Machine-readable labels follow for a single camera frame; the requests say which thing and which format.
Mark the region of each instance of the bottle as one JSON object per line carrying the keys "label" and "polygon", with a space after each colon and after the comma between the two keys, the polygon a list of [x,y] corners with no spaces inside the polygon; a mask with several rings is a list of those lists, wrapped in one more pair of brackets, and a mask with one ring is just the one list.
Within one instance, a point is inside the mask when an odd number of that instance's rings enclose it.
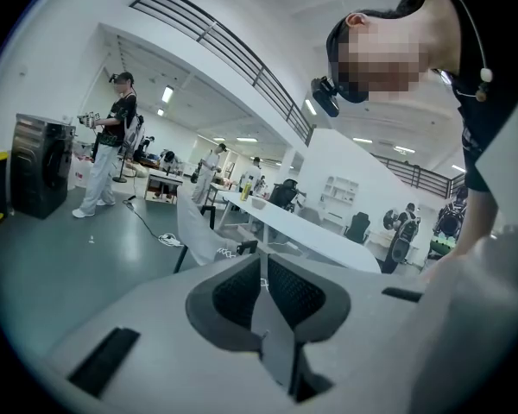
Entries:
{"label": "bottle", "polygon": [[251,190],[251,181],[245,183],[245,187],[242,190],[242,194],[240,195],[240,201],[247,201],[248,196],[250,195]]}

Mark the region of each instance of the black shirt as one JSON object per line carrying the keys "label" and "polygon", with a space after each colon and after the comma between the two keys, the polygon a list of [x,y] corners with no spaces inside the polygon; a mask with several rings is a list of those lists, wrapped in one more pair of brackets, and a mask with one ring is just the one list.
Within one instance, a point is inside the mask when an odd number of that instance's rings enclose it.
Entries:
{"label": "black shirt", "polygon": [[518,103],[518,0],[463,0],[479,33],[487,67],[493,72],[484,102],[465,95],[476,94],[482,82],[483,60],[464,5],[459,0],[451,1],[461,30],[460,69],[451,78],[464,124],[465,183],[472,190],[488,191],[475,163]]}
{"label": "black shirt", "polygon": [[126,97],[119,98],[112,106],[108,118],[115,118],[120,121],[115,126],[104,126],[100,136],[100,144],[106,146],[121,146],[124,140],[124,123],[130,126],[136,113],[136,95],[130,93]]}

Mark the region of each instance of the white sneaker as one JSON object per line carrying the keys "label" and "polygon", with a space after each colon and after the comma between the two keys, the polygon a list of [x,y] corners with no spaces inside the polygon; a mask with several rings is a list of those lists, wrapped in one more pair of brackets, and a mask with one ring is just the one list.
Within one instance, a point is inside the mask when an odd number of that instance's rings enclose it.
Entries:
{"label": "white sneaker", "polygon": [[113,201],[112,203],[106,203],[105,201],[99,199],[96,205],[115,205],[115,201]]}
{"label": "white sneaker", "polygon": [[93,213],[91,215],[86,215],[86,213],[83,213],[83,211],[81,209],[73,210],[71,213],[73,213],[73,216],[78,217],[78,218],[94,216]]}

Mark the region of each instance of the black railing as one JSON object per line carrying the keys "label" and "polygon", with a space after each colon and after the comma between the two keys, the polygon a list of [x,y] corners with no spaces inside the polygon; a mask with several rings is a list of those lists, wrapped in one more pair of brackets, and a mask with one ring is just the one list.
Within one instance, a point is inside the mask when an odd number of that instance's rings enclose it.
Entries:
{"label": "black railing", "polygon": [[459,175],[454,179],[449,179],[443,175],[423,169],[420,166],[374,155],[383,165],[385,165],[394,175],[407,185],[429,191],[433,195],[448,199],[455,195],[457,189],[464,184],[464,175]]}
{"label": "black railing", "polygon": [[312,133],[278,78],[226,26],[188,0],[135,0],[131,8],[165,22],[206,47],[252,85],[305,143]]}

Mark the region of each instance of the black washing machine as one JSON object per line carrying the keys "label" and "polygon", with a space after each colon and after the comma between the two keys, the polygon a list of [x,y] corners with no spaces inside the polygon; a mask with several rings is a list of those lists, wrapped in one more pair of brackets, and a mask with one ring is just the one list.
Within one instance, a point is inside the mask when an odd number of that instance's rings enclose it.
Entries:
{"label": "black washing machine", "polygon": [[17,114],[11,149],[11,202],[14,209],[41,219],[67,197],[75,127]]}

